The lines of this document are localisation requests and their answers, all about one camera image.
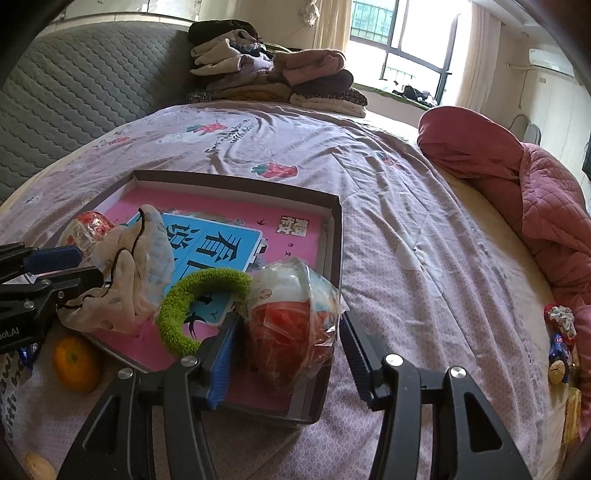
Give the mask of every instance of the window sill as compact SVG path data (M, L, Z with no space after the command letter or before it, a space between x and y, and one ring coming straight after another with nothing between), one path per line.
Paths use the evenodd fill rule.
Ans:
M396 100L397 102L406 103L407 105L415 106L417 108L420 108L421 110L427 111L427 110L430 110L431 108L433 108L433 107L428 107L426 105L423 105L422 103L415 102L414 100L403 97L401 95L396 95L395 93L386 92L386 91L380 90L379 88L376 88L376 87L362 85L361 83L354 83L353 87L357 88L357 90L361 90L362 92L366 91L366 92L377 93L378 95L381 95L386 98L391 98L393 100Z

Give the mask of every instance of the orange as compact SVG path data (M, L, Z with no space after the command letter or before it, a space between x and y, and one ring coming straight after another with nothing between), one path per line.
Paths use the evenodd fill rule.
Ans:
M53 367L61 383L72 392L88 393L100 383L102 366L96 347L81 336L70 335L57 342Z

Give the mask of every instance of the red food package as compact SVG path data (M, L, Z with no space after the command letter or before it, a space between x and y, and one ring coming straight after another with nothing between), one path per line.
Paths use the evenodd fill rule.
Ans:
M332 358L338 298L327 280L298 259L266 265L255 276L248 300L249 350L273 387L290 390Z
M95 244L115 225L102 213L84 212L74 218L62 233L58 245L75 245L87 258Z

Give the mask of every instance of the blue book cover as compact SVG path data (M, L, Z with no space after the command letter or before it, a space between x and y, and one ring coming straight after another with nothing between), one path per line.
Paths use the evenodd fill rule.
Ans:
M128 224L138 218L136 215ZM165 293L181 278L202 268L245 271L254 261L262 240L261 231L238 225L170 213L163 213L162 219L174 254L173 280ZM193 303L185 323L220 325L232 303L229 293L205 293Z

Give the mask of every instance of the gray quilted headboard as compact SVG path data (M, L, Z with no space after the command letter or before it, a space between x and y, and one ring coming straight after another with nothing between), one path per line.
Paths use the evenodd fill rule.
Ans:
M185 103L194 82L186 32L120 21L34 40L0 90L0 204L91 140Z

